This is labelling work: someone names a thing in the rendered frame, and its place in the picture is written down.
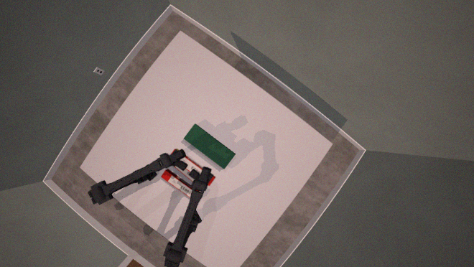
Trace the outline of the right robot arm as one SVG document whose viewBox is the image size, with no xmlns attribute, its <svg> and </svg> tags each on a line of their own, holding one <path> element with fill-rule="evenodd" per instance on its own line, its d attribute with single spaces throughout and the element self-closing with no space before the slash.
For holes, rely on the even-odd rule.
<svg viewBox="0 0 474 267">
<path fill-rule="evenodd" d="M 192 182 L 193 187 L 190 195 L 190 202 L 187 206 L 185 216 L 183 217 L 180 229 L 178 231 L 174 243 L 168 242 L 167 247 L 164 251 L 164 266 L 166 267 L 179 267 L 179 262 L 183 263 L 185 259 L 185 255 L 188 249 L 185 247 L 185 245 L 190 236 L 189 234 L 195 232 L 197 225 L 202 222 L 196 208 L 203 196 L 204 191 L 207 188 L 207 180 L 210 176 L 211 171 L 211 168 L 203 167 L 201 174 L 199 174 L 194 169 L 192 169 L 192 171 L 189 173 L 189 176 L 194 179 Z"/>
</svg>

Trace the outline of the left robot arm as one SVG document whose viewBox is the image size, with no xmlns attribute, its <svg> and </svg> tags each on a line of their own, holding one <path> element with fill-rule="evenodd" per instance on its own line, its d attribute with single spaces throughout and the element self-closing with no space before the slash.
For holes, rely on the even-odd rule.
<svg viewBox="0 0 474 267">
<path fill-rule="evenodd" d="M 175 154 L 177 153 L 177 154 Z M 157 176 L 158 171 L 164 169 L 165 167 L 168 168 L 170 166 L 176 166 L 184 171 L 187 168 L 187 163 L 180 161 L 181 159 L 186 157 L 186 154 L 183 149 L 176 151 L 174 154 L 167 154 L 163 153 L 160 157 L 153 161 L 151 164 L 146 165 L 145 167 L 134 171 L 133 173 L 122 177 L 115 182 L 106 184 L 106 181 L 103 180 L 93 186 L 91 186 L 91 190 L 88 192 L 89 196 L 92 197 L 93 204 L 97 203 L 99 205 L 113 199 L 112 194 L 118 191 L 120 188 L 124 188 L 129 186 L 133 183 L 141 184 L 147 180 L 151 181 L 155 176 Z M 177 159 L 177 160 L 176 160 Z M 161 164 L 160 164 L 160 162 Z M 153 172 L 153 173 L 152 173 Z"/>
</svg>

